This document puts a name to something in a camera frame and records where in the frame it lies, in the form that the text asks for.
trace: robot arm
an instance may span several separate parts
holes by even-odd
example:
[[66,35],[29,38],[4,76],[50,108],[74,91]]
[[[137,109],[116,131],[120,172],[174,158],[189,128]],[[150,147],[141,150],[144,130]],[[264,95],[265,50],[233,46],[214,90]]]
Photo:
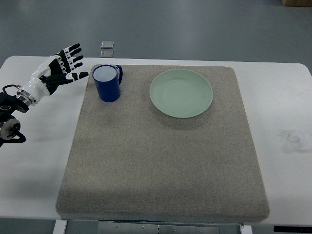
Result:
[[31,75],[28,83],[19,88],[17,98],[22,99],[28,106],[34,106],[44,96],[53,94],[59,85],[68,84],[88,76],[89,74],[87,72],[71,72],[75,68],[82,66],[82,62],[78,61],[83,56],[73,57],[73,55],[80,51],[80,44],[75,44],[50,56]]
[[[22,113],[28,111],[30,105],[36,105],[44,96],[53,94],[58,86],[68,84],[78,79],[87,77],[88,72],[72,73],[82,66],[79,62],[83,56],[73,57],[81,51],[80,44],[75,44],[50,56],[31,75],[30,80],[24,86],[7,85],[0,92],[0,147],[3,143],[22,143],[25,136],[20,133],[20,122],[12,116],[17,110]],[[15,86],[18,88],[17,96],[7,94],[6,88]]]

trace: white table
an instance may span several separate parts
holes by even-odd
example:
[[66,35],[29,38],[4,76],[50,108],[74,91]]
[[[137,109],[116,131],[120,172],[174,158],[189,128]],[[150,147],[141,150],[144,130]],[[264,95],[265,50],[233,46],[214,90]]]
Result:
[[[8,58],[0,69],[0,87],[24,85],[45,59]],[[288,130],[312,131],[312,77],[304,65],[117,58],[84,58],[83,64],[79,71],[89,72],[95,64],[234,68],[270,206],[270,216],[260,224],[312,225],[312,152],[292,152],[281,137]],[[13,113],[27,140],[0,148],[0,217],[60,219],[55,203],[86,83],[60,86],[26,114]],[[8,89],[11,95],[15,91]]]

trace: gray floor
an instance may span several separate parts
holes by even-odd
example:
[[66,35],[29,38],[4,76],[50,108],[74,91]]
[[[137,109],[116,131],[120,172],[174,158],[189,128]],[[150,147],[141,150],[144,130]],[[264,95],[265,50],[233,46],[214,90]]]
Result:
[[[99,57],[103,40],[115,42],[114,58],[290,62],[312,72],[312,8],[284,7],[280,0],[0,2],[0,65],[74,43],[85,57]],[[53,225],[0,219],[0,233],[51,234]],[[94,225],[72,221],[66,233],[92,233]]]

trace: gray felt pad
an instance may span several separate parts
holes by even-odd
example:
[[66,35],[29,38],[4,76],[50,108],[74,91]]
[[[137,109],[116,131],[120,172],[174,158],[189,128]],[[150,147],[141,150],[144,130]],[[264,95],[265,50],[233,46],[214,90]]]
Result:
[[[230,67],[123,65],[121,96],[99,99],[92,76],[57,201],[63,219],[258,222],[269,215],[254,143]],[[164,71],[205,77],[211,106],[163,114],[149,88]]]

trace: green plate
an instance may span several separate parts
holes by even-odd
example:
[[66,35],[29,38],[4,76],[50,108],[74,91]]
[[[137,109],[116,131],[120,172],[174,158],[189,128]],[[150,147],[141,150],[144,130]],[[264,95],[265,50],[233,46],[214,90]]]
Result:
[[164,72],[150,87],[150,97],[161,112],[190,118],[203,113],[213,101],[213,89],[200,74],[183,69]]

